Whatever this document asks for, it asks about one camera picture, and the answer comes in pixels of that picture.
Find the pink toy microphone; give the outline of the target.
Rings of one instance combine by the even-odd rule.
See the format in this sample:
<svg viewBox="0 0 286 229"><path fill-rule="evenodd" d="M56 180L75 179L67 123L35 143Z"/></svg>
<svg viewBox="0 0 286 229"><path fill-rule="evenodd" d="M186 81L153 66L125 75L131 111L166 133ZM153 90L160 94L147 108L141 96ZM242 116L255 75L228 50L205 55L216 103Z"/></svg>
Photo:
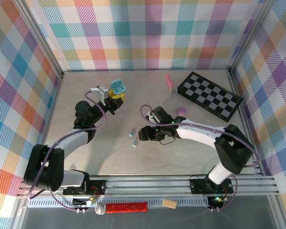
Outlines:
<svg viewBox="0 0 286 229"><path fill-rule="evenodd" d="M167 82L167 85L168 85L168 88L169 88L169 94L170 95L177 95L178 94L178 89L175 87L171 77L169 76L169 74L166 74L165 75L165 79L166 79L166 82Z"/></svg>

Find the aluminium corner post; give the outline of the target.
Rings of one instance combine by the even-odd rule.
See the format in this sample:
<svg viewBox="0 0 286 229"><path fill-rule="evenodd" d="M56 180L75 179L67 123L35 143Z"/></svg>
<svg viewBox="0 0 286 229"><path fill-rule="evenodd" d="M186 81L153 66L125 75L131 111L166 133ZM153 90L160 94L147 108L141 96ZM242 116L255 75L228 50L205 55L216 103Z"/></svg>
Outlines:
<svg viewBox="0 0 286 229"><path fill-rule="evenodd" d="M259 32L263 22L269 14L275 0L253 0L254 6L249 10L249 19L245 19L245 28L240 35L232 58L227 66L227 72L233 76L242 59L245 56L249 46Z"/></svg>
<svg viewBox="0 0 286 229"><path fill-rule="evenodd" d="M63 69L56 60L54 53L52 52L49 44L47 43L43 33L41 32L31 10L26 4L26 1L25 0L12 0L12 1L19 10L21 16L24 18L26 24L31 30L31 33L36 39L38 45L41 47L44 55L47 57L51 67L54 69L55 73L58 74L59 77L62 79L64 76Z"/></svg>

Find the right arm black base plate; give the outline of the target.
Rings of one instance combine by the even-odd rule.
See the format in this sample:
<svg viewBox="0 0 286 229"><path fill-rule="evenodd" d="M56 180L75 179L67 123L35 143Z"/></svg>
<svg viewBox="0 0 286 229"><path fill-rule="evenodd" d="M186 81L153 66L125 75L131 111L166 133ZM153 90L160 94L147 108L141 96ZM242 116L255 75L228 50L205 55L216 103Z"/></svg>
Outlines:
<svg viewBox="0 0 286 229"><path fill-rule="evenodd" d="M207 179L190 179L192 194L233 194L232 181L226 178L220 185Z"/></svg>

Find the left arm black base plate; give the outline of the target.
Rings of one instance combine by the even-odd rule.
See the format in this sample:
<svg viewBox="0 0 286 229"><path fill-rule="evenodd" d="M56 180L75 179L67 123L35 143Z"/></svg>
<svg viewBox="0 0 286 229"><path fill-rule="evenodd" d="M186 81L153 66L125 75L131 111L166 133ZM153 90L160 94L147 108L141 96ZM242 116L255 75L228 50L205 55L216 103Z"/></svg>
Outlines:
<svg viewBox="0 0 286 229"><path fill-rule="evenodd" d="M78 196L78 195L86 195L86 196L99 196L104 195L105 193L105 180L86 180L79 187L71 186L66 187L63 190L63 195L65 196Z"/></svg>

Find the blue earbud charging case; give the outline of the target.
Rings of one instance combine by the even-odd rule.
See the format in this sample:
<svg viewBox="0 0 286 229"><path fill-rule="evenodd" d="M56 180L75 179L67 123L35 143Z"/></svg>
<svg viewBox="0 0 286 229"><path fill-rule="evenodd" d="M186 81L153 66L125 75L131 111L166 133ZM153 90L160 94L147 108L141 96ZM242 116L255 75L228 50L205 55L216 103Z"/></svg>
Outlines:
<svg viewBox="0 0 286 229"><path fill-rule="evenodd" d="M114 95L119 95L125 93L126 91L126 87L123 85L123 81L121 79L112 81L110 88L112 89Z"/></svg>

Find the red glitter microphone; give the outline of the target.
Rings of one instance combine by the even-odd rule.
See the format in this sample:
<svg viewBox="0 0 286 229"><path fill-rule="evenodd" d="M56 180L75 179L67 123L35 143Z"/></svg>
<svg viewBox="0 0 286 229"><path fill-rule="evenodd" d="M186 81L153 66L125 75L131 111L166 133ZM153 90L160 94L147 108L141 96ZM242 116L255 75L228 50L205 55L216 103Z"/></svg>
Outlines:
<svg viewBox="0 0 286 229"><path fill-rule="evenodd" d="M134 203L100 203L95 206L95 213L98 215L114 213L147 212L147 202Z"/></svg>

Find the black grey checkerboard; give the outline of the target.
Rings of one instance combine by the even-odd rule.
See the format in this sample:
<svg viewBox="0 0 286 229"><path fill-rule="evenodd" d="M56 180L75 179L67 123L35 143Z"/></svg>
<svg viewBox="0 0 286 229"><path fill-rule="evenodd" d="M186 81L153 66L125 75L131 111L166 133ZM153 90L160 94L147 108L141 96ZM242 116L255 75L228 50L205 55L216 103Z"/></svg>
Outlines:
<svg viewBox="0 0 286 229"><path fill-rule="evenodd" d="M178 94L225 122L230 121L243 100L195 72L191 72L177 89Z"/></svg>

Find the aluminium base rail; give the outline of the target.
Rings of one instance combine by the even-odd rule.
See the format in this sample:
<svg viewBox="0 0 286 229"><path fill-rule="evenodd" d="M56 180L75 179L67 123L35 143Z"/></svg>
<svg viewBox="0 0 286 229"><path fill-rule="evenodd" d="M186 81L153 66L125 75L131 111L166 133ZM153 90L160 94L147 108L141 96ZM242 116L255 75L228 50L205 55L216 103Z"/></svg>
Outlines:
<svg viewBox="0 0 286 229"><path fill-rule="evenodd" d="M215 196L223 197L224 194L192 194L190 179L204 179L203 176L194 175L137 175L137 176L91 176L90 180L105 180L105 193L100 197L134 198L134 197L189 197L189 196ZM279 190L272 176L238 175L229 178L233 185L233 194L243 196L270 196L278 195ZM57 197L85 198L88 196L65 196L59 188L54 192Z"/></svg>

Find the small wooden block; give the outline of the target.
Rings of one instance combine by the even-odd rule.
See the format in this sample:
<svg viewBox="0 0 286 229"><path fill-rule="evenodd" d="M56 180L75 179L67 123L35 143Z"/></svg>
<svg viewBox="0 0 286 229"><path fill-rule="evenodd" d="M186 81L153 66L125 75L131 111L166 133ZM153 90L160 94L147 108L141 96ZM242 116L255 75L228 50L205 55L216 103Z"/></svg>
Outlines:
<svg viewBox="0 0 286 229"><path fill-rule="evenodd" d="M176 209L177 202L174 201L174 200L164 199L162 201L162 206L165 207L165 208Z"/></svg>

